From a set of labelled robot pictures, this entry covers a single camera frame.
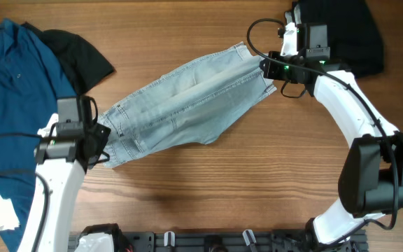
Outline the light blue denim shorts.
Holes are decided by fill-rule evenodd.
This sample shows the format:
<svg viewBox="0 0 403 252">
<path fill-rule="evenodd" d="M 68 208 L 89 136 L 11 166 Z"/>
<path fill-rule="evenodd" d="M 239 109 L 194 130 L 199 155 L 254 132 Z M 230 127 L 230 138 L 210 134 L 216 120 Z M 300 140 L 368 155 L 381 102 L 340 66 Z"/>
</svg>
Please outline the light blue denim shorts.
<svg viewBox="0 0 403 252">
<path fill-rule="evenodd" d="M 173 146 L 214 142 L 252 106 L 276 91 L 261 57 L 243 43 L 164 74 L 99 116 L 111 129 L 104 163 L 114 168 Z"/>
</svg>

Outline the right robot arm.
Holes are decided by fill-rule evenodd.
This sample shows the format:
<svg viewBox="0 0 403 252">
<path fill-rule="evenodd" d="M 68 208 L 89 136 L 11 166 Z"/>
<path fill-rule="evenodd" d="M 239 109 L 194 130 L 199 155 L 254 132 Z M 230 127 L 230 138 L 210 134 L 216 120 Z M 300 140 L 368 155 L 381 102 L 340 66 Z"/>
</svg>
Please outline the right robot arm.
<svg viewBox="0 0 403 252">
<path fill-rule="evenodd" d="M 347 244 L 369 224 L 403 209 L 403 132 L 388 122 L 359 88 L 351 68 L 330 56 L 325 24 L 280 23 L 282 48 L 263 56 L 267 78 L 301 84 L 322 104 L 344 135 L 349 152 L 338 180 L 338 199 L 306 224 L 307 251 Z"/>
</svg>

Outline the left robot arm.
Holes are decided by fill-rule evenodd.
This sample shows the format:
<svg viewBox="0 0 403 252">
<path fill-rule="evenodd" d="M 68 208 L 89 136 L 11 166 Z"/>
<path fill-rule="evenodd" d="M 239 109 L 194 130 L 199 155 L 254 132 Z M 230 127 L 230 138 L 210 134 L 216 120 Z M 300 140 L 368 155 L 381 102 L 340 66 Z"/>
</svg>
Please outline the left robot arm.
<svg viewBox="0 0 403 252">
<path fill-rule="evenodd" d="M 19 251 L 65 251 L 78 191 L 88 170 L 108 162 L 110 128 L 98 122 L 92 97 L 57 101 L 34 150 L 36 187 Z"/>
</svg>

